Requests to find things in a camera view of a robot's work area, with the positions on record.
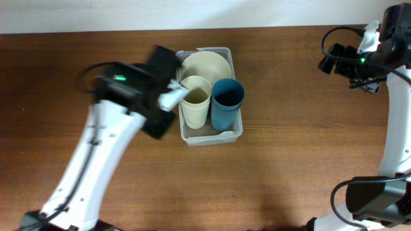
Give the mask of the white plastic fork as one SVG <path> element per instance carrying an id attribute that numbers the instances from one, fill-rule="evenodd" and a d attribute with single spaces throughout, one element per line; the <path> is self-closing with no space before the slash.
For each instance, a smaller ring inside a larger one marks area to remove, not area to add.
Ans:
<path id="1" fill-rule="evenodd" d="M 176 80 L 171 80 L 166 87 L 166 92 L 160 94 L 158 98 L 159 108 L 165 112 L 170 112 L 189 93 L 189 90 Z"/>

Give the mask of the cream plastic cup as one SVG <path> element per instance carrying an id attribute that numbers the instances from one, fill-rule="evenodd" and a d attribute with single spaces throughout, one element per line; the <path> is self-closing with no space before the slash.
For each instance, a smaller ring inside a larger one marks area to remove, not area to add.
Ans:
<path id="1" fill-rule="evenodd" d="M 211 84 L 201 76 L 189 76 L 182 81 L 189 90 L 181 101 L 184 120 L 188 127 L 200 129 L 205 125 L 211 100 Z"/>

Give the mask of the cream plastic bowl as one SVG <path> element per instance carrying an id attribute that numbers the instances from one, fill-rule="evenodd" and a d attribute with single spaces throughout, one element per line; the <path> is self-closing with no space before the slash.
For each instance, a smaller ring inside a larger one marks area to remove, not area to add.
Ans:
<path id="1" fill-rule="evenodd" d="M 189 76 L 201 76 L 213 87 L 217 81 L 231 78 L 232 71 L 223 56 L 212 51 L 199 51 L 189 55 L 182 63 L 179 79 L 182 81 Z"/>

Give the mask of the blue plastic cup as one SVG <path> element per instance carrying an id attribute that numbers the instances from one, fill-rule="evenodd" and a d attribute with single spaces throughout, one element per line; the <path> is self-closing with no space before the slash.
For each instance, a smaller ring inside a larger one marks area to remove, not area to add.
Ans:
<path id="1" fill-rule="evenodd" d="M 224 132 L 235 122 L 245 98 L 243 85 L 235 79 L 218 80 L 211 92 L 211 125 Z"/>

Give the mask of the white plastic spoon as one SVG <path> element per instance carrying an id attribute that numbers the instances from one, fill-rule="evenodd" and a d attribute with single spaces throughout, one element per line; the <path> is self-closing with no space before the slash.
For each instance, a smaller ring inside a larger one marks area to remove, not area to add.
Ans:
<path id="1" fill-rule="evenodd" d="M 193 137 L 193 139 L 228 139 L 229 137 L 235 137 L 237 133 L 234 131 L 224 131 L 217 135 L 202 135 Z"/>

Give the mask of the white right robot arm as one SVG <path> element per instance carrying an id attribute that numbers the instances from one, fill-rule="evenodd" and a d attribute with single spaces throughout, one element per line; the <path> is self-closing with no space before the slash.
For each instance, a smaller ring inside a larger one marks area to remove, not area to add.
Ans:
<path id="1" fill-rule="evenodd" d="M 376 91 L 385 81 L 389 120 L 377 176 L 357 176 L 331 192 L 332 213 L 312 218 L 306 230 L 377 230 L 410 224 L 410 22 L 373 21 L 355 33 L 358 48 L 323 50 L 319 69 L 349 78 L 352 89 Z"/>

